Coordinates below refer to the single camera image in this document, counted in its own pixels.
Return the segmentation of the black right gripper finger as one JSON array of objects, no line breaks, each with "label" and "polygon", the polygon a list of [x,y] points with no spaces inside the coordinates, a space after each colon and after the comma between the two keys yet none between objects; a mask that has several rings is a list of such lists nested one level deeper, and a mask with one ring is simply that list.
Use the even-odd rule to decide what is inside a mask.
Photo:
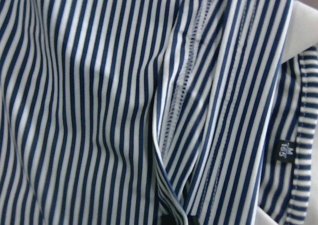
[{"label": "black right gripper finger", "polygon": [[[197,216],[187,216],[187,222],[189,225],[199,225],[199,218]],[[177,221],[171,215],[162,215],[161,224],[162,225],[177,225]]]}]

